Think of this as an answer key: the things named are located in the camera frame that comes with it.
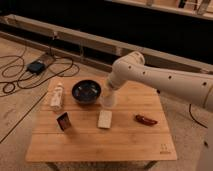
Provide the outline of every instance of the white sponge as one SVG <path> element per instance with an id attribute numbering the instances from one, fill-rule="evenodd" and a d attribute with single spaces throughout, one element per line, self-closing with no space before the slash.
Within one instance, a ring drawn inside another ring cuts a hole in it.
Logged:
<path id="1" fill-rule="evenodd" d="M 99 128 L 110 128 L 112 120 L 112 112 L 107 110 L 101 110 L 98 120 Z"/>

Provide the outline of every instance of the small bottle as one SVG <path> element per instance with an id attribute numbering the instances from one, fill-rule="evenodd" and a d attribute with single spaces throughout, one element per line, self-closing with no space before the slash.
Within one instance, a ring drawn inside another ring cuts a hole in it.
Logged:
<path id="1" fill-rule="evenodd" d="M 64 91 L 64 87 L 62 83 L 58 83 L 58 85 L 53 90 L 53 96 L 50 102 L 50 107 L 52 108 L 53 111 L 59 111 L 62 109 L 63 91 Z"/>

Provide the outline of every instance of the wooden table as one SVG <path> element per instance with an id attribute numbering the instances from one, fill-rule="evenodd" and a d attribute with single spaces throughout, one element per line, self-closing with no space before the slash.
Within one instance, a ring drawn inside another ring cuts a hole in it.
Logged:
<path id="1" fill-rule="evenodd" d="M 127 82 L 117 91 L 117 106 L 112 109 L 112 127 L 97 128 L 101 106 L 80 106 L 71 96 L 75 83 L 92 79 L 103 85 L 105 78 L 54 78 L 37 116 L 26 155 L 28 162 L 101 162 L 176 160 L 177 155 L 168 124 L 156 90 L 143 84 Z M 52 91 L 58 82 L 65 88 L 63 111 L 54 113 L 49 106 Z M 63 132 L 56 119 L 69 113 L 72 128 Z M 134 114 L 158 121 L 149 127 L 134 121 Z"/>

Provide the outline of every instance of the gray floor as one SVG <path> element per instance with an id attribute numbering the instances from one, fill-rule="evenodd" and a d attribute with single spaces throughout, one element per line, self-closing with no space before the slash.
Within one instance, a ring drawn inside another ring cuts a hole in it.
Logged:
<path id="1" fill-rule="evenodd" d="M 0 38 L 0 56 L 21 54 L 23 45 Z M 28 48 L 24 58 L 27 63 L 36 59 L 42 52 Z M 5 61 L 0 58 L 0 66 Z M 79 76 L 105 76 L 107 73 L 84 65 L 80 65 Z M 48 82 L 33 90 L 22 90 L 9 97 L 0 98 L 0 139 L 19 121 L 31 106 L 46 91 Z M 202 148 L 206 133 L 204 128 L 195 124 L 188 114 L 188 103 L 161 93 L 160 99 L 171 129 L 176 151 L 177 161 L 158 162 L 152 171 L 194 171 Z M 0 170 L 2 171 L 30 171 L 50 170 L 43 163 L 26 163 L 25 154 L 30 143 L 31 133 L 36 122 L 36 113 L 40 104 L 17 126 L 17 128 L 0 144 Z M 196 118 L 207 124 L 212 117 L 210 113 L 193 106 Z M 143 162 L 119 163 L 58 163 L 61 170 L 90 171 L 90 170 L 141 170 Z"/>

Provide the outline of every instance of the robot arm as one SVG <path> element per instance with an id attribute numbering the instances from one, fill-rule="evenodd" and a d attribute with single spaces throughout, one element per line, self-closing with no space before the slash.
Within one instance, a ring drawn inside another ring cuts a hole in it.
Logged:
<path id="1" fill-rule="evenodd" d="M 132 52 L 116 60 L 107 78 L 108 91 L 112 93 L 121 88 L 126 81 L 131 80 L 213 111 L 212 75 L 147 67 L 144 63 L 144 57 L 140 52 Z"/>

